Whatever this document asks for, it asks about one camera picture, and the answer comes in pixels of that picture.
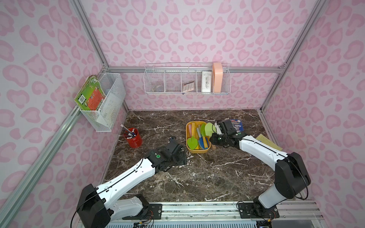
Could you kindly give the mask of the green pointed trowel yellow handle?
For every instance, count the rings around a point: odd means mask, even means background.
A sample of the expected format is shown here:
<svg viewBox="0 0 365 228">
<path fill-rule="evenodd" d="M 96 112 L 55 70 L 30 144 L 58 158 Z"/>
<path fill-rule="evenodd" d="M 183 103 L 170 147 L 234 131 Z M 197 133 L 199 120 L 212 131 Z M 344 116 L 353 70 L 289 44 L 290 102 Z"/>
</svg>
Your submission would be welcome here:
<svg viewBox="0 0 365 228">
<path fill-rule="evenodd" d="M 187 145 L 191 150 L 195 150 L 198 146 L 198 140 L 195 138 L 195 123 L 190 123 L 192 125 L 192 136 L 187 139 Z"/>
</svg>

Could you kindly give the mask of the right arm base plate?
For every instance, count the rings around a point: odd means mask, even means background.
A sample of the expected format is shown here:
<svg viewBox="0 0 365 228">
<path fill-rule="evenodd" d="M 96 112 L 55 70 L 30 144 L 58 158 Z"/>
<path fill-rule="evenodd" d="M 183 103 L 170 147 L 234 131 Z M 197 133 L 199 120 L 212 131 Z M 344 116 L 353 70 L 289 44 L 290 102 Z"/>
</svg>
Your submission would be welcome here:
<svg viewBox="0 0 365 228">
<path fill-rule="evenodd" d="M 242 219 L 278 219 L 280 218 L 279 211 L 276 206 L 269 209 L 264 208 L 259 202 L 243 202 L 236 203 L 236 208 L 239 211 Z"/>
</svg>

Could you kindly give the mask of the pale green shovel wooden handle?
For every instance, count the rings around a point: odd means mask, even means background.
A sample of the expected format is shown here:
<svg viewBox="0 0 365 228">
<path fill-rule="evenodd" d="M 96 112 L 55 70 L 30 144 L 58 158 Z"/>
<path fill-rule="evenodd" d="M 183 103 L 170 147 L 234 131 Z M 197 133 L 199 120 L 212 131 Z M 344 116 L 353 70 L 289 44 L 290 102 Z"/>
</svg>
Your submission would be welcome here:
<svg viewBox="0 0 365 228">
<path fill-rule="evenodd" d="M 213 133 L 217 133 L 216 127 L 212 123 L 207 123 L 204 127 L 204 130 L 205 130 L 205 138 L 208 143 L 208 147 L 210 147 L 211 146 L 210 138 L 212 137 Z"/>
</svg>

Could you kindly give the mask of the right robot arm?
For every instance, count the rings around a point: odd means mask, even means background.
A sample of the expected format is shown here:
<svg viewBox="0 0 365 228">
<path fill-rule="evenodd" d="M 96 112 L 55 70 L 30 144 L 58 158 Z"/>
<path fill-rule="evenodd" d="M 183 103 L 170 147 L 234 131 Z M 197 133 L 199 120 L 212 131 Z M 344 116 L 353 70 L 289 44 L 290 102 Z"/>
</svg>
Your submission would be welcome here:
<svg viewBox="0 0 365 228">
<path fill-rule="evenodd" d="M 243 131 L 238 132 L 230 120 L 215 123 L 209 129 L 213 131 L 211 144 L 240 149 L 261 160 L 274 171 L 274 184 L 253 200 L 253 208 L 258 212 L 264 212 L 287 199 L 295 198 L 303 190 L 308 190 L 311 179 L 298 153 L 288 154 Z"/>
</svg>

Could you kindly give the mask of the blue shovel wooden handle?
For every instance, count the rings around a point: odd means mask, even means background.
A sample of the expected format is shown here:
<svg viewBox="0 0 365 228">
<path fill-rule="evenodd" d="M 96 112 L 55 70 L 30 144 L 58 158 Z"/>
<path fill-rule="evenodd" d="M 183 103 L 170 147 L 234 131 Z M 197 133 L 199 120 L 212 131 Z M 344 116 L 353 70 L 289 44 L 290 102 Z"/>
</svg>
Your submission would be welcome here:
<svg viewBox="0 0 365 228">
<path fill-rule="evenodd" d="M 201 150 L 204 150 L 202 137 L 199 137 L 199 147 Z"/>
</svg>

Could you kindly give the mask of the round green trowel yellow handle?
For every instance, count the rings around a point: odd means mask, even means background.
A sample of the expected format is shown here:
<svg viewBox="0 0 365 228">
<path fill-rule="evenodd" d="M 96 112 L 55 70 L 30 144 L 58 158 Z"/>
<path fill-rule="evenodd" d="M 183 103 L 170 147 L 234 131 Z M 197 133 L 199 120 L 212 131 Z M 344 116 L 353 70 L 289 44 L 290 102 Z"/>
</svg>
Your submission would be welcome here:
<svg viewBox="0 0 365 228">
<path fill-rule="evenodd" d="M 200 125 L 200 127 L 199 127 L 199 129 L 200 129 L 200 133 L 201 133 L 201 136 L 202 136 L 202 137 L 205 137 L 205 136 L 206 136 L 206 133 L 205 133 L 205 126 L 206 126 L 206 124 L 205 124 L 205 123 L 203 123 L 203 124 L 201 124 L 201 125 Z"/>
</svg>

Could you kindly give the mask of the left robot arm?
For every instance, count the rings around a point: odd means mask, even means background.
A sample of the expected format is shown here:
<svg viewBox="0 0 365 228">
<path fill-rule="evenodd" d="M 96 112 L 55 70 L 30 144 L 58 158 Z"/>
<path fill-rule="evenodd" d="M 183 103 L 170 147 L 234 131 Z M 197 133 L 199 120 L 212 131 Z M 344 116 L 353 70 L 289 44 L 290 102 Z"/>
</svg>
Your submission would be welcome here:
<svg viewBox="0 0 365 228">
<path fill-rule="evenodd" d="M 135 220 L 135 228 L 152 225 L 161 218 L 162 205 L 150 204 L 143 195 L 121 199 L 132 188 L 158 172 L 187 164 L 183 145 L 172 136 L 167 145 L 148 151 L 136 165 L 97 187 L 83 188 L 76 214 L 85 228 L 105 228 L 117 219 Z"/>
</svg>

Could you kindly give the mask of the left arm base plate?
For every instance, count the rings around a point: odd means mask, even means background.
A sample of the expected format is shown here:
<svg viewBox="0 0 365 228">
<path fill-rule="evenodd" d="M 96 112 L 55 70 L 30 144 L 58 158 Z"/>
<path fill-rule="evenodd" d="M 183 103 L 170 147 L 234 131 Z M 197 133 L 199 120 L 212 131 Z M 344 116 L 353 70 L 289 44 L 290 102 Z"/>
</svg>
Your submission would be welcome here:
<svg viewBox="0 0 365 228">
<path fill-rule="evenodd" d="M 122 220 L 145 220 L 145 219 L 157 219 L 160 220 L 162 216 L 163 205 L 152 203 L 142 208 L 142 210 L 136 216 L 123 217 Z"/>
</svg>

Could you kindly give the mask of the narrow green trowel yellow handle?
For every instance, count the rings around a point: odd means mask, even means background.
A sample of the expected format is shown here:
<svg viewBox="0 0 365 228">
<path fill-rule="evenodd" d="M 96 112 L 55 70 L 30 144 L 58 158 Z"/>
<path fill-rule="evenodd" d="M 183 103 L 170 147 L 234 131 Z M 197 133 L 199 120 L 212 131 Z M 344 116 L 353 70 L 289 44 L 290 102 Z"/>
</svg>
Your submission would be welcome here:
<svg viewBox="0 0 365 228">
<path fill-rule="evenodd" d="M 203 140 L 204 149 L 207 150 L 209 148 L 209 143 L 208 143 L 207 137 L 203 135 L 202 140 Z"/>
</svg>

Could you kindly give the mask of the purple shovel pink handle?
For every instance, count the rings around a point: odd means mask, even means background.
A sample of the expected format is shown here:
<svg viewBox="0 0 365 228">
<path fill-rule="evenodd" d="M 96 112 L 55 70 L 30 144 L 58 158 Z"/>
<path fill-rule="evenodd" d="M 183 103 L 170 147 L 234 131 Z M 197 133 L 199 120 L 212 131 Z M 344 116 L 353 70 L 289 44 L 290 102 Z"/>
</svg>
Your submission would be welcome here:
<svg viewBox="0 0 365 228">
<path fill-rule="evenodd" d="M 189 133 L 189 138 L 192 136 L 192 125 L 188 124 L 188 133 Z"/>
</svg>

